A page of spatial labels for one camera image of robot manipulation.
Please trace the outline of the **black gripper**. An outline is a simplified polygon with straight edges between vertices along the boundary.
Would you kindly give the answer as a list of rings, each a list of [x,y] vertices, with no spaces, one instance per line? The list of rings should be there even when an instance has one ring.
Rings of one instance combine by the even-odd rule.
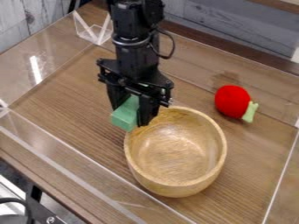
[[[99,80],[107,84],[107,95],[116,110],[131,95],[139,97],[138,126],[147,126],[158,116],[159,107],[170,106],[174,82],[159,71],[162,55],[158,38],[114,39],[115,59],[99,59]]]

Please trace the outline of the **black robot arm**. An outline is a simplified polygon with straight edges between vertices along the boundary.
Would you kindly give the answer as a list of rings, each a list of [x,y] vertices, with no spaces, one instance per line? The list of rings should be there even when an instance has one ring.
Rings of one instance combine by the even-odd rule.
[[[159,71],[159,60],[170,59],[159,49],[164,31],[162,0],[107,0],[112,18],[114,59],[99,59],[98,80],[107,85],[114,112],[111,122],[130,131],[146,126],[159,108],[171,104],[174,82]]]

